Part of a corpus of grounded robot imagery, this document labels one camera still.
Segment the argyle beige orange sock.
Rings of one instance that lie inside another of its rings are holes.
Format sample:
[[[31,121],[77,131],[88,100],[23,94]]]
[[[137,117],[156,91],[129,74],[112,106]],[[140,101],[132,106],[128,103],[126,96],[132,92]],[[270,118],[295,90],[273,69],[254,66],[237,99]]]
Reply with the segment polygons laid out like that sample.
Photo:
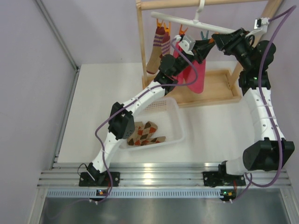
[[[135,130],[127,139],[127,145],[139,147],[165,142],[165,136],[153,137],[157,130],[158,126],[154,122],[135,122]]]

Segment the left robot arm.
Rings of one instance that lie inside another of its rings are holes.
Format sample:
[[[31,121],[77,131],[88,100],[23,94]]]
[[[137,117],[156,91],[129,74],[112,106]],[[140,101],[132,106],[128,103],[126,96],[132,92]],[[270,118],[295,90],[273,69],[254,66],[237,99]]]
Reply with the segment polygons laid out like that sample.
[[[179,48],[175,47],[176,43],[180,44]],[[175,77],[192,66],[194,61],[202,63],[214,45],[212,39],[195,41],[193,47],[187,46],[187,42],[181,39],[171,41],[171,46],[179,55],[164,55],[158,74],[143,91],[124,103],[113,104],[110,117],[104,121],[108,124],[106,140],[100,141],[99,154],[86,166],[86,171],[80,174],[80,187],[113,186],[114,177],[109,171],[109,164],[120,145],[135,131],[135,116],[179,86]]]

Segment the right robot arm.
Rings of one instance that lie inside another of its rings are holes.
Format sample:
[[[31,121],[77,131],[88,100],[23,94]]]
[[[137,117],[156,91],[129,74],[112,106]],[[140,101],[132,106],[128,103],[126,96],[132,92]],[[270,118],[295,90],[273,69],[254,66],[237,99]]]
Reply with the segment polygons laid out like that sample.
[[[248,178],[251,171],[275,171],[274,180],[295,150],[281,132],[271,102],[271,84],[267,69],[274,60],[276,46],[273,40],[260,41],[252,46],[254,37],[239,29],[230,34],[213,34],[218,50],[235,56],[243,70],[239,76],[242,90],[254,127],[255,142],[237,159],[223,161],[218,166],[218,180],[229,185],[235,177]]]

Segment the teal clip inner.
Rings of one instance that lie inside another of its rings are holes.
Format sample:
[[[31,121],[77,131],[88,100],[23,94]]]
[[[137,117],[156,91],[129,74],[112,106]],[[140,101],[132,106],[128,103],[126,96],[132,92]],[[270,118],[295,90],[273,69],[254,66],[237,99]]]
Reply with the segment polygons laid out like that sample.
[[[200,32],[200,36],[201,36],[201,39],[202,40],[208,40],[209,39],[209,31],[207,30],[207,31],[201,31]]]

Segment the white clip hanger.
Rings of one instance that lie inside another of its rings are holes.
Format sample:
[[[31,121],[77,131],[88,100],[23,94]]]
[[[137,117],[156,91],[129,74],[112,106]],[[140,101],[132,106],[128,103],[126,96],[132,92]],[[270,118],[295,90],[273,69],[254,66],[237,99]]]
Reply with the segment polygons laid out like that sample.
[[[191,6],[191,0],[186,0],[185,2],[180,2],[179,0],[157,0],[150,2],[151,6],[148,8],[148,10],[152,9],[167,9],[167,8],[178,8],[178,7],[190,7]],[[230,34],[233,33],[233,29],[223,28],[211,24],[202,23],[199,21],[199,14],[201,11],[203,11],[203,8],[205,6],[205,0],[199,0],[195,1],[195,5],[197,6],[194,19],[184,19],[176,16],[171,16],[163,13],[157,13],[152,12],[151,17],[156,19],[162,19],[169,22],[178,23],[181,25],[186,25],[189,27],[194,28],[200,28],[203,30],[208,30],[216,33],[221,34]]]

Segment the wooden drying rack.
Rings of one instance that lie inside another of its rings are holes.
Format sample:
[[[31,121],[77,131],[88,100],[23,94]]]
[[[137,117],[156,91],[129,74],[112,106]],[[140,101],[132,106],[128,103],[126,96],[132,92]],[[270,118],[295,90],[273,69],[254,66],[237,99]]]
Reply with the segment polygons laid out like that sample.
[[[154,78],[151,75],[148,76],[146,71],[142,11],[194,6],[202,11],[204,6],[245,2],[245,0],[155,0],[144,2],[137,0],[136,11],[143,70],[142,86],[146,87]],[[186,87],[179,87],[177,90],[172,91],[169,96],[175,98],[180,107],[237,103],[242,97],[236,84],[241,68],[242,66],[238,63],[234,71],[230,69],[208,70],[205,76],[204,91],[201,94],[192,93]]]

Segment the beige maroon striped sock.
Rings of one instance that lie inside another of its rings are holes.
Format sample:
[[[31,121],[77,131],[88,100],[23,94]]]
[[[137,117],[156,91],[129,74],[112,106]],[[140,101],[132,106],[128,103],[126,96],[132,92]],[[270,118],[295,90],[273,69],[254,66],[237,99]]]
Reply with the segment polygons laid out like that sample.
[[[146,67],[146,71],[149,74],[155,74],[158,71],[158,67],[160,65],[160,60],[161,60],[160,55],[162,54],[161,45],[162,45],[162,40],[164,35],[165,35],[164,28],[157,27],[154,36],[152,52]]]

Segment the white plastic basket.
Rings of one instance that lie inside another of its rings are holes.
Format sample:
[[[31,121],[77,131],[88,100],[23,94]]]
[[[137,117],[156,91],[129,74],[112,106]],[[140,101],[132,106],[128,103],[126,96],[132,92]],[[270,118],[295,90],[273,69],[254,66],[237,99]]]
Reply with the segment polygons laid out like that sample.
[[[144,124],[147,121],[155,123],[157,125],[157,131],[152,137],[164,136],[166,139],[164,142],[145,146],[129,146],[126,142],[123,142],[120,146],[122,151],[143,150],[156,146],[179,143],[184,140],[186,136],[185,123],[174,98],[164,97],[154,101],[140,114],[135,115],[134,121]]]

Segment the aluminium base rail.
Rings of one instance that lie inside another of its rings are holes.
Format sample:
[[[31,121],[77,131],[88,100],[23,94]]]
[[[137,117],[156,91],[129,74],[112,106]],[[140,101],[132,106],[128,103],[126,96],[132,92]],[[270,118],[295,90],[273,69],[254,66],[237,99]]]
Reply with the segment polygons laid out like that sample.
[[[51,170],[43,171],[38,188],[49,197],[103,198],[225,198],[229,200],[253,190],[270,194],[277,190],[284,202],[294,197],[286,170],[267,188],[250,185],[244,176],[236,181],[218,181],[216,163],[115,163],[111,167],[113,184],[106,177],[102,184],[88,181],[85,167],[78,164],[55,163]]]

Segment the aluminium frame post left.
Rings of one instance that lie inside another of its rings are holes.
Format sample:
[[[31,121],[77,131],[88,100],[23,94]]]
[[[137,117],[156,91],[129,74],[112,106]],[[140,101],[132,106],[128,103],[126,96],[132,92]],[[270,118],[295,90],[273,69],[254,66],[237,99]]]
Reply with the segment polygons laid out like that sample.
[[[39,9],[42,17],[45,19],[46,23],[48,24],[52,34],[54,35],[59,47],[65,54],[66,58],[68,59],[68,62],[70,63],[71,67],[78,71],[79,67],[76,64],[73,56],[71,55],[71,52],[69,48],[67,47],[63,37],[61,36],[61,33],[59,32],[57,26],[55,25],[50,13],[48,12],[44,2],[42,0],[33,0],[33,2],[36,4],[37,8]]]

